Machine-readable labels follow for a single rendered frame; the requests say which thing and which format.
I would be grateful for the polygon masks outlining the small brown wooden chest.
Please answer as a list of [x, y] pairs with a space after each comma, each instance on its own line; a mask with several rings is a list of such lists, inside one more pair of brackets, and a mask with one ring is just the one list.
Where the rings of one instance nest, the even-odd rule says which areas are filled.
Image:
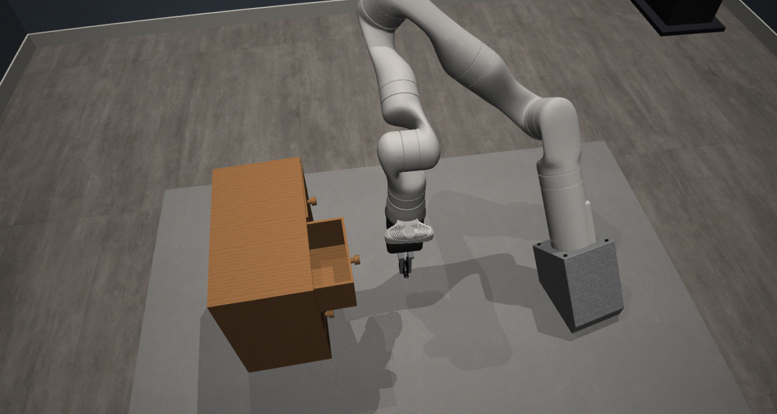
[[212, 169], [206, 307], [249, 373], [332, 359], [300, 157]]

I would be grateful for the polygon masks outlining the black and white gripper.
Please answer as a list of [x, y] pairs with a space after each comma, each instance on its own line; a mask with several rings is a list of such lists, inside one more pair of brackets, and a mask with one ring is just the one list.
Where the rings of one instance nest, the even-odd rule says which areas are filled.
[[399, 254], [399, 272], [404, 274], [404, 253], [407, 253], [406, 268], [411, 273], [413, 251], [422, 249], [424, 242], [433, 239], [433, 228], [424, 224], [426, 200], [413, 209], [400, 209], [390, 203], [388, 195], [385, 207], [385, 241], [390, 254]]

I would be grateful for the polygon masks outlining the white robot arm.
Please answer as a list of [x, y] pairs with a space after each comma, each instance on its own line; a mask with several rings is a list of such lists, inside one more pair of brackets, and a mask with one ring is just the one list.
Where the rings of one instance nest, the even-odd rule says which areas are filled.
[[400, 209], [424, 203], [426, 175], [439, 162], [439, 142], [427, 120], [415, 74], [396, 52], [395, 31], [410, 19], [429, 37], [445, 73], [542, 140], [537, 161], [551, 247], [572, 251], [596, 243], [581, 172], [581, 138], [574, 105], [540, 98], [512, 76], [501, 57], [430, 0], [360, 0], [360, 28], [371, 55], [385, 122], [409, 130], [384, 134], [377, 153], [388, 199]]

